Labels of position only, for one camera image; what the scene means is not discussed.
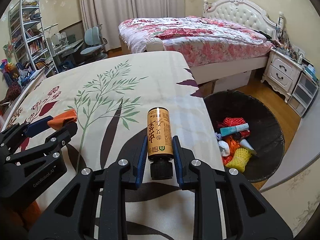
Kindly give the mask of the orange cloth scrap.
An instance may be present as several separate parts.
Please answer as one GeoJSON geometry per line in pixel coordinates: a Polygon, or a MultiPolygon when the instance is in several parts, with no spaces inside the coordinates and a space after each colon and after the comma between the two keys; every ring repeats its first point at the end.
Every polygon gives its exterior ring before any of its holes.
{"type": "Polygon", "coordinates": [[[61,128],[63,128],[63,126],[65,126],[66,124],[70,123],[70,122],[76,122],[77,121],[77,113],[75,111],[75,109],[70,109],[67,110],[65,112],[63,112],[62,114],[59,114],[55,117],[53,117],[52,120],[49,120],[47,122],[47,125],[58,131],[61,128]]]}

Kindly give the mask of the brown bottle black cap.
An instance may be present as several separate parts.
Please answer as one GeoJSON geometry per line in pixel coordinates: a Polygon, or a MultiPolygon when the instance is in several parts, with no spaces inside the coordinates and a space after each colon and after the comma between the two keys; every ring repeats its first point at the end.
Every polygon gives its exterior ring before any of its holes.
{"type": "Polygon", "coordinates": [[[154,107],[147,116],[148,160],[152,180],[167,180],[173,177],[172,136],[169,111],[154,107]]]}

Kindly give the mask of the silver blue toothpaste tube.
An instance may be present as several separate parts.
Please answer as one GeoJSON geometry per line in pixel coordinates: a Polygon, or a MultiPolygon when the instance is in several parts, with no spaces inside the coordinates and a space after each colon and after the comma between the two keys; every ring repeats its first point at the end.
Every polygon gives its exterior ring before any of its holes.
{"type": "Polygon", "coordinates": [[[220,133],[222,137],[234,134],[234,133],[238,133],[238,132],[242,132],[245,130],[249,129],[249,125],[248,123],[242,124],[242,125],[237,125],[237,126],[229,126],[229,127],[223,127],[220,128],[220,133]]]}

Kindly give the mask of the white tissue ball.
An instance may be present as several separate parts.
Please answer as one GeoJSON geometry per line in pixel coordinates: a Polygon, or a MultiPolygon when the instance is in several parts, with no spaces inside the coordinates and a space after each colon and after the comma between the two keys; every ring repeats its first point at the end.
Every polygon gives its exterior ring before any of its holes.
{"type": "Polygon", "coordinates": [[[228,157],[230,155],[230,148],[227,142],[220,140],[218,146],[222,157],[228,157]]]}

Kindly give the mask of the black trash bin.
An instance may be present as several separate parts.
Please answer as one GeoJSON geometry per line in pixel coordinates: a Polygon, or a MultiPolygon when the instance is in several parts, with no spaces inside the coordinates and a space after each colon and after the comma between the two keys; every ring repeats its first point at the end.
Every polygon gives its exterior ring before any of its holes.
{"type": "Polygon", "coordinates": [[[257,152],[245,167],[244,176],[252,183],[267,180],[284,156],[285,139],[273,113],[258,99],[239,91],[223,91],[204,98],[216,132],[225,118],[243,118],[249,125],[248,143],[257,152]]]}

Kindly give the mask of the red foam fruit net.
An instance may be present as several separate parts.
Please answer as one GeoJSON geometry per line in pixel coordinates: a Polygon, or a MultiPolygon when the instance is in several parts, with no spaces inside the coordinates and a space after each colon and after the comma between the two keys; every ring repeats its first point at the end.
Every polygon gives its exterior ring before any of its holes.
{"type": "MultiPolygon", "coordinates": [[[[223,127],[237,126],[245,123],[247,122],[244,120],[244,118],[225,118],[222,122],[217,122],[217,127],[220,129],[223,127]]],[[[250,135],[249,129],[238,133],[240,133],[242,137],[247,137],[250,135]]]]}

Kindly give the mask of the floral cream bed sheet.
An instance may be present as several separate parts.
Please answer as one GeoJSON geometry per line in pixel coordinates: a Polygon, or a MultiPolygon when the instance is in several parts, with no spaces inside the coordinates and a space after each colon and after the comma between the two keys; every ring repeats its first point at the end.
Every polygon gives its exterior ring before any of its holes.
{"type": "MultiPolygon", "coordinates": [[[[223,164],[202,94],[181,53],[158,51],[113,57],[44,79],[5,126],[35,122],[69,109],[78,115],[78,132],[63,148],[67,173],[38,199],[44,210],[81,167],[111,165],[130,142],[144,137],[147,113],[169,111],[172,135],[212,168],[223,164]]],[[[152,180],[145,169],[137,191],[126,194],[129,239],[192,239],[194,194],[176,179],[152,180]]]]}

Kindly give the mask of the grey desk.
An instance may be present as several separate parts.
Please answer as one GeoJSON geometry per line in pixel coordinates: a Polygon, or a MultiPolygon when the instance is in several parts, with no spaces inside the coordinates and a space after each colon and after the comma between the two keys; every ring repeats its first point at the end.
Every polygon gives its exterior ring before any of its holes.
{"type": "Polygon", "coordinates": [[[72,53],[76,52],[83,44],[83,39],[77,40],[67,46],[57,48],[56,50],[54,50],[54,54],[55,56],[67,57],[68,55],[71,55],[72,53]]]}

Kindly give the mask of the white bookshelf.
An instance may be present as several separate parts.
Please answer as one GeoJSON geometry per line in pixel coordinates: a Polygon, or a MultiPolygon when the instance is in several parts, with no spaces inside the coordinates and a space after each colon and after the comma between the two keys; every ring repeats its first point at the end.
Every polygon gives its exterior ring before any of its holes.
{"type": "Polygon", "coordinates": [[[46,77],[57,73],[45,35],[40,0],[18,0],[8,12],[9,35],[16,62],[23,69],[44,70],[46,77]]]}

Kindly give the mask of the grey blue desk chair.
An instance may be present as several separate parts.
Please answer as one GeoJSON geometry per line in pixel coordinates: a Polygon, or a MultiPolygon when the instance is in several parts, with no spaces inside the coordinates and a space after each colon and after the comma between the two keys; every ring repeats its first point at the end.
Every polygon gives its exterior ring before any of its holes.
{"type": "Polygon", "coordinates": [[[80,55],[86,58],[85,63],[99,61],[108,57],[105,52],[105,46],[108,41],[101,35],[102,24],[89,28],[85,31],[84,41],[86,48],[81,51],[80,55]]]}

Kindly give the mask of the pink floral quilt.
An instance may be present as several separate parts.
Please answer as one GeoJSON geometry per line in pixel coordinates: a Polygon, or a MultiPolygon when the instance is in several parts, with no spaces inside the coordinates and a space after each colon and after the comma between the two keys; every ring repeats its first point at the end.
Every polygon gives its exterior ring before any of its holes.
{"type": "Polygon", "coordinates": [[[181,53],[189,67],[265,56],[273,47],[265,35],[237,23],[188,16],[132,18],[119,35],[132,53],[147,51],[158,38],[162,49],[181,53]]]}

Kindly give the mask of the beige curtains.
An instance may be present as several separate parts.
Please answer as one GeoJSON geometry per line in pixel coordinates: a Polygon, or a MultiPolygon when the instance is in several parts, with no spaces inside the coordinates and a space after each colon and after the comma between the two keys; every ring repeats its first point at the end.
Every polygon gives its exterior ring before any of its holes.
{"type": "Polygon", "coordinates": [[[185,16],[185,0],[80,0],[84,29],[101,26],[105,50],[121,46],[118,26],[131,18],[185,16]]]}

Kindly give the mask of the white nightstand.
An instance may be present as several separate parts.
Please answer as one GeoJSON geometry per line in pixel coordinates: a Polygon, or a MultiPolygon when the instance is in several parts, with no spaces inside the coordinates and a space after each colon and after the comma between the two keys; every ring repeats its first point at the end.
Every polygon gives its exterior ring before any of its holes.
{"type": "Polygon", "coordinates": [[[275,92],[285,96],[284,101],[288,103],[302,70],[301,64],[272,48],[260,82],[266,81],[275,92]]]}

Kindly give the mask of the white bed with headboard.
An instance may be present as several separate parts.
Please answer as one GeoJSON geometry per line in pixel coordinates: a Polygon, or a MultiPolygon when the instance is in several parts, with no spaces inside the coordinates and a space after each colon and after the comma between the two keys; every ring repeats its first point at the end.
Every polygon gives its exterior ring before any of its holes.
{"type": "Polygon", "coordinates": [[[118,30],[125,53],[181,53],[200,85],[264,68],[277,25],[250,0],[218,0],[201,17],[132,18],[118,30]]]}

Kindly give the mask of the plastic drawer unit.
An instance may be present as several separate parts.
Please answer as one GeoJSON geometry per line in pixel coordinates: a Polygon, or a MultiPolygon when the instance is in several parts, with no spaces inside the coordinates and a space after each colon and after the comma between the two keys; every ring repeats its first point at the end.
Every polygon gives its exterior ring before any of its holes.
{"type": "Polygon", "coordinates": [[[316,98],[319,85],[305,70],[301,72],[288,105],[303,118],[316,98]]]}

